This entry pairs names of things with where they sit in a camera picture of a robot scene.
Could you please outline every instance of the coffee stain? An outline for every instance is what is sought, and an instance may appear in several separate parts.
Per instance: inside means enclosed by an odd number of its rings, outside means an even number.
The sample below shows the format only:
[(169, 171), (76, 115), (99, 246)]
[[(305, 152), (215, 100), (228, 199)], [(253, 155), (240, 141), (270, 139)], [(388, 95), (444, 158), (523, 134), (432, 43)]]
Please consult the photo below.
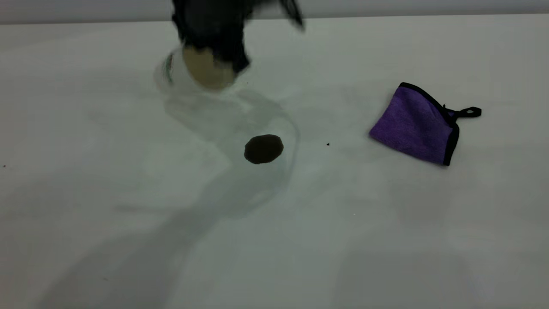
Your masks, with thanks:
[(272, 134), (260, 135), (246, 144), (244, 158), (254, 164), (269, 163), (278, 158), (283, 150), (280, 137)]

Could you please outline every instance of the white surface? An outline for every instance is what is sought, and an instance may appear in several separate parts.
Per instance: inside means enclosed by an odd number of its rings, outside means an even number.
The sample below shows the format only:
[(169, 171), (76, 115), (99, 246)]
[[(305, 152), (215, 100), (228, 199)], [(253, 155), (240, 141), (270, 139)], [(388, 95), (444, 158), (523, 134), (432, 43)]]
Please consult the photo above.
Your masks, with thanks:
[[(299, 0), (309, 17), (547, 13), (549, 0)], [(170, 20), (171, 0), (2, 0), (0, 24)], [(282, 16), (272, 8), (259, 18)]]
[[(232, 93), (168, 100), (169, 23), (0, 27), (0, 308), (549, 306), (548, 30), (256, 21)], [(449, 168), (367, 137), (401, 81), (484, 110)]]

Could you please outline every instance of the purple cloth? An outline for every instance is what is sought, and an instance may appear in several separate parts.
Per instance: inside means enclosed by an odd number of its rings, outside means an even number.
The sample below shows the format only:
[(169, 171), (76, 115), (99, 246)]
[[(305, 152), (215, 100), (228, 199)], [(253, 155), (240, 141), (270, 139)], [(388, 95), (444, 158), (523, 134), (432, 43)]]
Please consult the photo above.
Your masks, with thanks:
[(419, 87), (403, 82), (370, 135), (410, 156), (450, 165), (460, 134), (457, 118), (480, 115), (476, 107), (447, 109)]

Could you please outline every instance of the white backdrop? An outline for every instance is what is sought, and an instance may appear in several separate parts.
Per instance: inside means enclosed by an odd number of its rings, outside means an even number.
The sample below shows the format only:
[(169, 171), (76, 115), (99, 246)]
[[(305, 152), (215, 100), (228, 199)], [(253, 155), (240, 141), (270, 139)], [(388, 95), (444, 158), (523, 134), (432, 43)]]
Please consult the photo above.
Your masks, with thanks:
[[(307, 17), (549, 12), (549, 0), (300, 0)], [(171, 0), (0, 0), (0, 23), (166, 20)], [(277, 17), (263, 12), (261, 17)]]

